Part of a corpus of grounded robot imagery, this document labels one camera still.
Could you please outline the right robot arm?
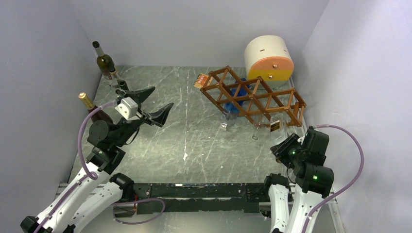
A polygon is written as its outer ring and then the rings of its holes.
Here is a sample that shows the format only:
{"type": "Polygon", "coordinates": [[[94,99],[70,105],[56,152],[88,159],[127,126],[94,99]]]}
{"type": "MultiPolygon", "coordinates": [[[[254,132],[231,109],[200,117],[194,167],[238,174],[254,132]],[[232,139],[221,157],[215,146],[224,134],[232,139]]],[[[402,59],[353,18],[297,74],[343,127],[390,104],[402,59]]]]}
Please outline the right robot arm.
{"type": "Polygon", "coordinates": [[[333,170],[325,167],[329,136],[307,129],[304,137],[290,135],[270,148],[278,163],[293,171],[295,188],[289,178],[271,173],[262,188],[263,197],[270,201],[272,233],[310,233],[318,210],[331,191],[333,170]]]}

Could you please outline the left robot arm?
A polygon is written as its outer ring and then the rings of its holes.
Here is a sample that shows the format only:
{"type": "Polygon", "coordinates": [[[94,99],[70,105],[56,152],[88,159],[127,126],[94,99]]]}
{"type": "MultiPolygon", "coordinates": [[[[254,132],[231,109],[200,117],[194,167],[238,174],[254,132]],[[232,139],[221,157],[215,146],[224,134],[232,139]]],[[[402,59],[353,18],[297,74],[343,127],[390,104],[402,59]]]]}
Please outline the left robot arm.
{"type": "Polygon", "coordinates": [[[21,222],[25,233],[79,233],[112,205],[137,203],[134,181],[115,170],[125,156],[122,147],[144,124],[162,127],[173,103],[147,113],[142,103],[154,87],[117,89],[117,97],[90,112],[78,132],[81,169],[42,212],[21,222]]]}

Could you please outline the clear square black-capped bottle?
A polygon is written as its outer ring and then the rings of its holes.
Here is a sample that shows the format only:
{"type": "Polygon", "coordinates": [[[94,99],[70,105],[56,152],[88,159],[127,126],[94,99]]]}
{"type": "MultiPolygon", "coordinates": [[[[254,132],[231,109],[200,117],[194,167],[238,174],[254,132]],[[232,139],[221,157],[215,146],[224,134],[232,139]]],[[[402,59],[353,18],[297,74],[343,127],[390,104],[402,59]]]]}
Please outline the clear square black-capped bottle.
{"type": "Polygon", "coordinates": [[[281,116],[275,116],[268,120],[264,115],[258,115],[254,121],[252,140],[260,144],[277,145],[292,134],[287,126],[287,121],[281,116]]]}

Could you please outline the dark gold-capped wine bottle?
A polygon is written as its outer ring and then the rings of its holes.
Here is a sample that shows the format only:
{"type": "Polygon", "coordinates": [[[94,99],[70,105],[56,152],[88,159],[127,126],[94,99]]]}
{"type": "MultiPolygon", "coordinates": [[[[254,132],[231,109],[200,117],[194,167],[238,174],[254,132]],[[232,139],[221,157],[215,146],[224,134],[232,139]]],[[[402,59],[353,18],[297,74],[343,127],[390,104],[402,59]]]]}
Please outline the dark gold-capped wine bottle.
{"type": "MultiPolygon", "coordinates": [[[[94,111],[95,109],[98,108],[97,105],[94,104],[94,102],[90,99],[88,94],[85,92],[81,92],[78,95],[79,100],[85,105],[86,109],[88,110],[89,113],[94,111]]],[[[104,120],[106,122],[113,123],[112,118],[103,110],[99,110],[96,112],[92,117],[91,117],[92,122],[98,121],[98,120],[104,120]]]]}

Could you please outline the olive green wine bottle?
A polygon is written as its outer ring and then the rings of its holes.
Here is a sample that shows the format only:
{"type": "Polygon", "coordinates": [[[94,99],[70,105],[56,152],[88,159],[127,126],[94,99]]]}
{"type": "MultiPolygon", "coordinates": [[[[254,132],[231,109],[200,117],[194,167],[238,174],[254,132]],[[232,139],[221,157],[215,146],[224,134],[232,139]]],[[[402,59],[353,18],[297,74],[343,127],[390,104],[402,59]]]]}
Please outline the olive green wine bottle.
{"type": "Polygon", "coordinates": [[[100,43],[98,41],[93,41],[92,46],[97,54],[96,63],[100,71],[108,80],[112,80],[112,72],[116,70],[113,59],[108,54],[105,54],[103,52],[103,49],[101,48],[100,43]]]}

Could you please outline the clear round liquor bottle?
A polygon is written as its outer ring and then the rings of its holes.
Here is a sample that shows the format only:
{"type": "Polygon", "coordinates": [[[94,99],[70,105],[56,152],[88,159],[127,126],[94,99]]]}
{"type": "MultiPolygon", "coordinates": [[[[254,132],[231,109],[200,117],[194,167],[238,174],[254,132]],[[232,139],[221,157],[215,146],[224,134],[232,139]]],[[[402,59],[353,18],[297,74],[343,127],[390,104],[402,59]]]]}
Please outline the clear round liquor bottle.
{"type": "Polygon", "coordinates": [[[111,89],[116,92],[117,89],[120,89],[120,83],[122,81],[121,77],[119,76],[117,69],[115,66],[109,66],[108,71],[111,75],[111,89]]]}

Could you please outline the dark green black-capped bottle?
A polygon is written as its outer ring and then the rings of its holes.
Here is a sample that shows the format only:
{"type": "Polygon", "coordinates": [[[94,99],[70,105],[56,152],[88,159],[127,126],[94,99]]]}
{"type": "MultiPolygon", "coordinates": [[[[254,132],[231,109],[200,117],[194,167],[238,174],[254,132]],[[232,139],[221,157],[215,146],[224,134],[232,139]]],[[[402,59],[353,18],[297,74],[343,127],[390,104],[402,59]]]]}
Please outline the dark green black-capped bottle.
{"type": "Polygon", "coordinates": [[[120,87],[120,89],[125,90],[125,91],[129,90],[128,85],[127,85],[125,80],[120,80],[119,81],[119,87],[120,87]]]}

